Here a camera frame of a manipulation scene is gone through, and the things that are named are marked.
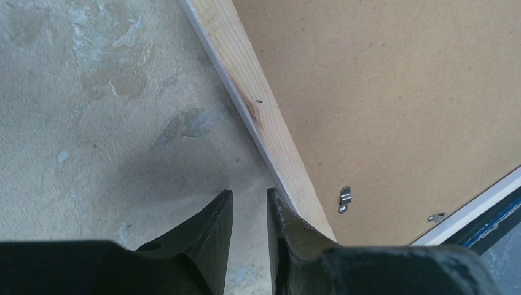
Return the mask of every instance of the stained floor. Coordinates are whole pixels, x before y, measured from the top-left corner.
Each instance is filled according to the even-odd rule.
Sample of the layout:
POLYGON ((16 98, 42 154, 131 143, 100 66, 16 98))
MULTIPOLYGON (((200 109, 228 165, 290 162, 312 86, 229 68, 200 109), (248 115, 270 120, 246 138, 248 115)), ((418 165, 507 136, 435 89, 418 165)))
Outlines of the stained floor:
POLYGON ((0 239, 135 249, 235 195, 226 294, 269 294, 274 186, 177 1, 0 4, 0 239))

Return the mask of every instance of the floor stain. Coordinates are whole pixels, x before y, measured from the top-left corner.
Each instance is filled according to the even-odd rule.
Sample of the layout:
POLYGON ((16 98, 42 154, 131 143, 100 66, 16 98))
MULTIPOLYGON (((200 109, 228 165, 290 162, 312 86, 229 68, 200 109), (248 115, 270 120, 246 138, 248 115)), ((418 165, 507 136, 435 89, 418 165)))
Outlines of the floor stain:
POLYGON ((63 162, 65 162, 65 160, 67 160, 69 158, 70 155, 71 154, 68 151, 61 151, 58 154, 57 160, 58 160, 58 162, 63 163, 63 162))
POLYGON ((216 124, 224 122, 228 115, 226 109, 206 111, 203 108, 188 108, 168 121, 152 145, 168 144, 178 135, 185 138, 201 138, 216 124))
POLYGON ((33 45, 41 31, 50 25, 49 10, 34 4, 4 3, 7 10, 7 31, 9 39, 16 46, 27 48, 33 45))
POLYGON ((159 96, 165 93, 165 90, 171 87, 175 87, 179 83, 179 79, 177 75, 171 76, 163 80, 155 93, 156 96, 159 96))
POLYGON ((117 230, 116 234, 119 236, 119 240, 124 243, 128 243, 128 230, 132 226, 129 223, 122 223, 121 227, 117 230))
POLYGON ((230 270, 226 273, 226 288, 224 294, 260 294, 264 293, 263 288, 255 286, 254 282, 258 281, 264 275, 262 266, 247 266, 240 269, 230 270))
POLYGON ((68 11, 79 80, 89 101, 139 96, 147 83, 143 71, 154 56, 153 45, 141 40, 141 17, 124 2, 72 2, 68 11))
POLYGON ((205 67, 205 68, 213 67, 212 62, 211 62, 210 57, 208 56, 208 54, 204 53, 204 54, 198 55, 195 60, 196 60, 196 62, 197 62, 197 64, 199 66, 202 66, 202 67, 205 67))

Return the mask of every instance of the wooden plank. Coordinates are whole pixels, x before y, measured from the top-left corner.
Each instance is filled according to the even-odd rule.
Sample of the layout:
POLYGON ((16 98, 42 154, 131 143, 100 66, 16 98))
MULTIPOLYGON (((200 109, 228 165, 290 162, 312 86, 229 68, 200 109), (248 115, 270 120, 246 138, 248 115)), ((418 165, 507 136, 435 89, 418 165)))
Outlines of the wooden plank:
POLYGON ((235 106, 296 212, 335 240, 231 0, 180 0, 235 106))
POLYGON ((521 164, 521 1, 234 3, 341 244, 409 244, 521 164))

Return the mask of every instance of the white frame edge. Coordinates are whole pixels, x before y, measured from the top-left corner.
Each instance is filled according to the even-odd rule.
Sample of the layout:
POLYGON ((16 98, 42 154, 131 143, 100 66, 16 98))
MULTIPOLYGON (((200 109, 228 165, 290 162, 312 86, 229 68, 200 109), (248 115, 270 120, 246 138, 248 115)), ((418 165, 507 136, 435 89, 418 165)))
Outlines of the white frame edge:
POLYGON ((443 243, 518 187, 521 187, 521 167, 512 171, 467 205, 447 217, 436 227, 414 241, 411 246, 436 246, 443 243))

